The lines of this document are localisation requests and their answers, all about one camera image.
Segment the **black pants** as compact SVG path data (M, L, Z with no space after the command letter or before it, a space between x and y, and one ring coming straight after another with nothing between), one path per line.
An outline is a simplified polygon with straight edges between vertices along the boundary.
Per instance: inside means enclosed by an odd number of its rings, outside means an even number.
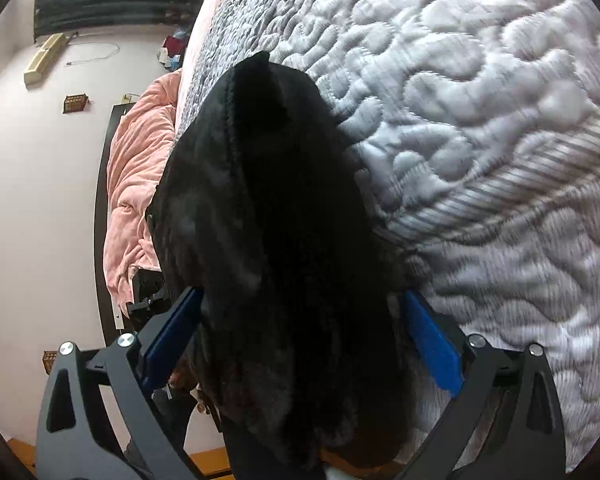
M172 296L204 290L186 353L239 479L392 462L410 374L370 219L305 73L258 53L213 86L146 211Z

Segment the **grey quilted bed cover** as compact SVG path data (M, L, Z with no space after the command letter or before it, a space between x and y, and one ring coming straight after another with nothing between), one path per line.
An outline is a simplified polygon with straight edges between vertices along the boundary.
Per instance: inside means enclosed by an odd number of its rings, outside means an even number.
M600 456L600 0L221 0L180 130L253 53L332 108L396 278L546 349L566 469Z

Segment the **pink velvet blanket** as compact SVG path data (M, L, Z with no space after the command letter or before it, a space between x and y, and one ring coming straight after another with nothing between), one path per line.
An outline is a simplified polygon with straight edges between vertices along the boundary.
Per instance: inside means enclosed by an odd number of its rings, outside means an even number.
M180 81L178 70L153 81L121 118L110 144L102 263L108 292L123 313L134 301L137 272L160 270L145 212L175 142Z

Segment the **clothes on far nightstand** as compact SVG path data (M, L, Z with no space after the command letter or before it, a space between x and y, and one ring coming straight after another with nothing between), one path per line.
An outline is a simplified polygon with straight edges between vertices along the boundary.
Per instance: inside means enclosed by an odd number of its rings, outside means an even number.
M189 30L181 27L164 38L157 58L165 70L175 72L182 67L189 38Z

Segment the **pink bed sheet mattress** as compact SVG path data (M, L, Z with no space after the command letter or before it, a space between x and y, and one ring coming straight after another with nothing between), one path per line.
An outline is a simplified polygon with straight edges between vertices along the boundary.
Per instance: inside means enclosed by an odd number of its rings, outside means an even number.
M221 0L202 0L195 24L188 40L184 62L181 69L180 88L178 88L178 108L176 109L175 131L179 132L185 116L185 104L188 89L192 83L199 53L204 45L208 31Z

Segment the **small brown wall ornament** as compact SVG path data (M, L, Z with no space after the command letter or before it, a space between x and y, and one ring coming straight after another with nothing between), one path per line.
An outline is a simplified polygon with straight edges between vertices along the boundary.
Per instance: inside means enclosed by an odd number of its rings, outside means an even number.
M62 112L64 114L84 112L89 102L90 98L85 93L69 94L62 102Z

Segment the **dark wooden headboard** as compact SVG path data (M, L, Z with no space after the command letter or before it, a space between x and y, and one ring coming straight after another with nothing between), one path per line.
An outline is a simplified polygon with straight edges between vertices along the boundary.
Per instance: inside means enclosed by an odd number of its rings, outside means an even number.
M111 344L120 334L118 325L125 327L125 322L114 312L114 303L108 292L104 271L104 245L108 229L108 195L107 195L107 167L110 155L112 138L116 133L120 120L134 106L133 103L116 104L112 107L109 122L102 144L99 170L97 175L94 224L93 224L93 261L97 309L105 344Z

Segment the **white wall air conditioner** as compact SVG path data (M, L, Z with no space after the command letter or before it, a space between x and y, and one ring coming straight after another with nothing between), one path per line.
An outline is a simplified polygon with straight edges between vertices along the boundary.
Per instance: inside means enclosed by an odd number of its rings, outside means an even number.
M46 39L23 73L23 82L27 87L39 84L46 77L68 42L69 37L65 34L53 34Z

